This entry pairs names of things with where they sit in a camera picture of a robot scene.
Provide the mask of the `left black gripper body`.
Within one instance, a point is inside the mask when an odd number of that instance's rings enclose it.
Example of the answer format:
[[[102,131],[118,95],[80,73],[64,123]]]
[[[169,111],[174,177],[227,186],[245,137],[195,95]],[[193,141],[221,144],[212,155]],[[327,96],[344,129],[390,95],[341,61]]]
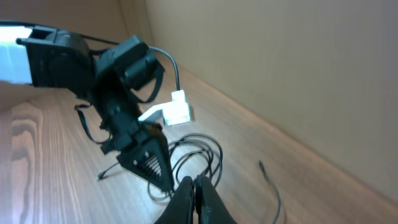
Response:
[[[111,137],[101,144],[104,154],[116,151],[121,156],[142,156],[165,151],[165,136],[160,124],[138,120],[141,111],[128,102],[105,102],[99,106],[101,127]]]

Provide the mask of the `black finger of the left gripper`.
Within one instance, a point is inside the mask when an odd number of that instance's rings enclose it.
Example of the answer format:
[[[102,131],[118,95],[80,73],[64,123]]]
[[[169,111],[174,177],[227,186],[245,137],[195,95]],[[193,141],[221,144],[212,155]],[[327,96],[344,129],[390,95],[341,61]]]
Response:
[[[174,187],[169,148],[166,138],[154,137],[134,147],[123,150],[117,156],[123,168],[153,184],[163,192]]]

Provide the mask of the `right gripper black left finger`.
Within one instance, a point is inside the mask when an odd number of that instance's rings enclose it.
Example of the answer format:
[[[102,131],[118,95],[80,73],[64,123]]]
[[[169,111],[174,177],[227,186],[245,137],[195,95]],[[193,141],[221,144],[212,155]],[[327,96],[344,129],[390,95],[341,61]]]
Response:
[[[194,194],[192,178],[184,177],[155,224],[192,224],[195,206]]]

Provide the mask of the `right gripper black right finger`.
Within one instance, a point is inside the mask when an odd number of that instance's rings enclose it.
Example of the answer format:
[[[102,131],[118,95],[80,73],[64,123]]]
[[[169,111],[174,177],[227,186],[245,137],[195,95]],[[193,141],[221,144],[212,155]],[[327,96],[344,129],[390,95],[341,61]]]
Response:
[[[207,176],[195,181],[195,210],[200,224],[237,224]]]

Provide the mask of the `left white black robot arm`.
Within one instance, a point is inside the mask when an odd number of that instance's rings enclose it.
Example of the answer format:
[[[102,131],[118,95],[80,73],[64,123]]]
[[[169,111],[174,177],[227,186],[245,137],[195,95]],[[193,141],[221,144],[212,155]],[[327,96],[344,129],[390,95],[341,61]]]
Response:
[[[27,83],[39,88],[66,88],[82,104],[75,110],[86,124],[83,110],[94,107],[101,129],[104,153],[116,151],[119,164],[163,192],[174,189],[167,139],[161,125],[145,121],[135,91],[150,82],[156,98],[164,68],[150,47],[137,36],[111,42],[107,49],[92,50],[88,37],[68,30],[16,21],[1,22],[1,46],[18,54],[2,58],[2,72],[11,80],[11,68],[27,75]]]

